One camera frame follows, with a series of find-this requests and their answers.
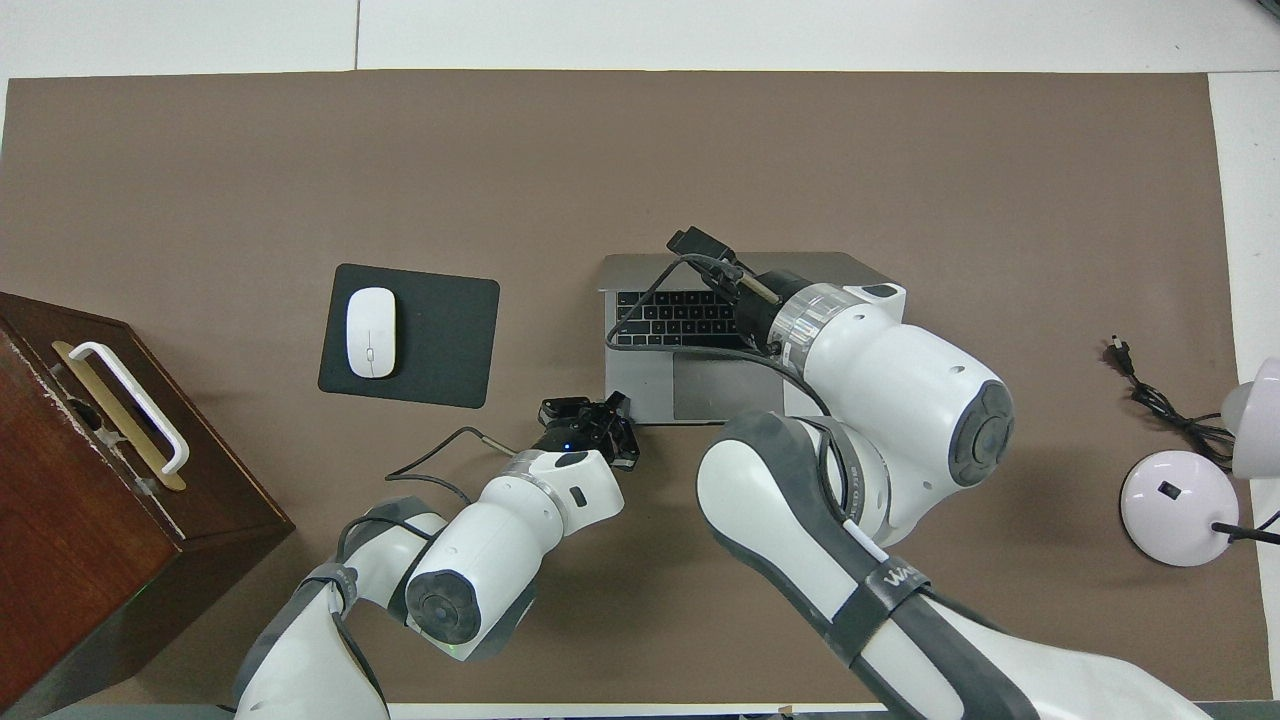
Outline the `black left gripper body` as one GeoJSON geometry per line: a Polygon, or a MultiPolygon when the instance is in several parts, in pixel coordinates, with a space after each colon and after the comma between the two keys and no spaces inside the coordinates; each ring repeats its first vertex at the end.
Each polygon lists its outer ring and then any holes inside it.
{"type": "Polygon", "coordinates": [[[585,452],[596,450],[600,452],[603,439],[604,405],[593,405],[582,419],[573,427],[544,427],[539,439],[532,443],[532,448],[547,452],[585,452]]]}

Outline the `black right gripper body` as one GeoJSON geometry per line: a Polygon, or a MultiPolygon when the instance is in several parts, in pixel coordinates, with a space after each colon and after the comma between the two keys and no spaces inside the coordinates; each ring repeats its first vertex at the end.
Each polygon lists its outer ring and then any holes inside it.
{"type": "Polygon", "coordinates": [[[769,350],[774,319],[794,295],[810,284],[814,282],[788,270],[764,272],[759,275],[744,272],[739,282],[739,299],[733,305],[739,336],[759,354],[777,354],[777,350],[769,350]]]}

